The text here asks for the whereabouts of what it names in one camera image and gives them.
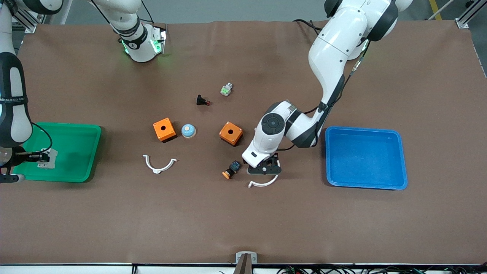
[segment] green tray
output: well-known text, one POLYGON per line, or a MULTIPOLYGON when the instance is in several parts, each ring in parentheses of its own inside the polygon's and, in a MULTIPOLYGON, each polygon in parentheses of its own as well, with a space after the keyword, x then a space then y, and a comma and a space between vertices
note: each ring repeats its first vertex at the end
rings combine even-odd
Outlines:
MULTIPOLYGON (((26 180, 82 183, 90 177, 94 156, 100 141, 101 128, 97 125, 37 123, 53 139, 57 150, 56 167, 41 169, 37 163, 23 163, 14 169, 26 180)), ((38 127, 24 143, 26 151, 38 151, 49 146, 49 139, 38 127)))

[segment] metal frame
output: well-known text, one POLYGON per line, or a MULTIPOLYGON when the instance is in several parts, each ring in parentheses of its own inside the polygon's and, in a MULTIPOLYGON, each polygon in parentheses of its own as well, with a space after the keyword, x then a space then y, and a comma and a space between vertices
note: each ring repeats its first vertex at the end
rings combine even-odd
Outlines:
POLYGON ((235 263, 238 264, 240 257, 242 255, 249 254, 251 259, 251 264, 257 264, 257 253, 252 251, 240 251, 235 254, 235 263))
POLYGON ((233 274, 252 274, 252 255, 250 253, 241 253, 240 255, 237 254, 236 256, 238 256, 238 263, 233 271, 233 274))
POLYGON ((487 0, 475 0, 467 10, 456 18, 458 28, 468 29, 468 22, 479 12, 479 10, 487 4, 487 0))
POLYGON ((37 14, 35 17, 26 10, 19 10, 13 17, 17 22, 12 23, 12 29, 15 31, 25 29, 25 33, 35 33, 37 24, 43 24, 46 20, 45 15, 37 14))

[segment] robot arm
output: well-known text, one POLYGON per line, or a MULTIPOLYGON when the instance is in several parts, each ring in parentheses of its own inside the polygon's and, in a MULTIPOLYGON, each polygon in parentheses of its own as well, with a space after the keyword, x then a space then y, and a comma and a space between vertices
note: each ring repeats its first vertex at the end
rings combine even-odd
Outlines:
POLYGON ((343 89, 345 62, 352 55, 360 54, 365 40, 377 41, 386 36, 395 26, 398 15, 395 3, 390 0, 327 0, 325 11, 331 19, 308 54, 311 69, 323 88, 321 102, 312 117, 289 101, 273 104, 242 154, 244 161, 253 168, 276 152, 284 136, 299 148, 316 145, 323 124, 343 89))
POLYGON ((88 0, 112 26, 136 62, 147 62, 164 49, 166 30, 144 24, 136 12, 141 0, 88 0))
POLYGON ((0 146, 23 144, 32 134, 24 71, 12 45, 12 16, 18 9, 54 14, 62 0, 4 0, 0 6, 0 146))

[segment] blue tray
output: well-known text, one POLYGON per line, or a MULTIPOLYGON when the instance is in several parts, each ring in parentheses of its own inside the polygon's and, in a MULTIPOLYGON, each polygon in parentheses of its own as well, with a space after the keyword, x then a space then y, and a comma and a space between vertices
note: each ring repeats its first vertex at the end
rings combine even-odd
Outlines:
POLYGON ((408 185, 401 135, 394 130, 329 127, 326 177, 344 187, 403 190, 408 185))

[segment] brown table mat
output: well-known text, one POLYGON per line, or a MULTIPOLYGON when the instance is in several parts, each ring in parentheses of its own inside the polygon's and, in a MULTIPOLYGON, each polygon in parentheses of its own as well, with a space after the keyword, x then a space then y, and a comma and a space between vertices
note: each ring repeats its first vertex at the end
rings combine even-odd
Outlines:
POLYGON ((140 64, 109 26, 39 25, 20 55, 33 121, 97 124, 103 137, 89 183, 0 185, 0 262, 226 262, 241 250, 264 263, 484 262, 486 79, 453 21, 399 22, 326 122, 397 130, 405 190, 332 187, 322 140, 282 152, 269 187, 222 176, 270 104, 317 105, 315 37, 292 22, 170 25, 166 54, 140 64), (198 94, 214 104, 196 106, 198 94), (165 117, 196 136, 162 144, 152 123, 165 117), (227 121, 244 130, 238 147, 218 137, 227 121), (155 175, 142 154, 179 161, 155 175))

